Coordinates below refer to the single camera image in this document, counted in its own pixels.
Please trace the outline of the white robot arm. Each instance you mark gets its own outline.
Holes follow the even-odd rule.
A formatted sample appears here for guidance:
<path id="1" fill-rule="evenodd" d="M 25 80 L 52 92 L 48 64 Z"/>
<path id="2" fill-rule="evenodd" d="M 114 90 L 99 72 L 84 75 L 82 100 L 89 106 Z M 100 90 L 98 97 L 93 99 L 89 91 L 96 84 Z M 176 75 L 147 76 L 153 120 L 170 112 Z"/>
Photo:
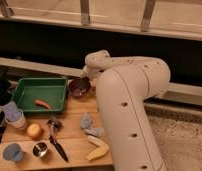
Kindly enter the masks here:
<path id="1" fill-rule="evenodd" d="M 170 69 L 159 58 L 85 57 L 84 73 L 96 79 L 96 99 L 115 171 L 166 171 L 143 101 L 167 90 Z"/>

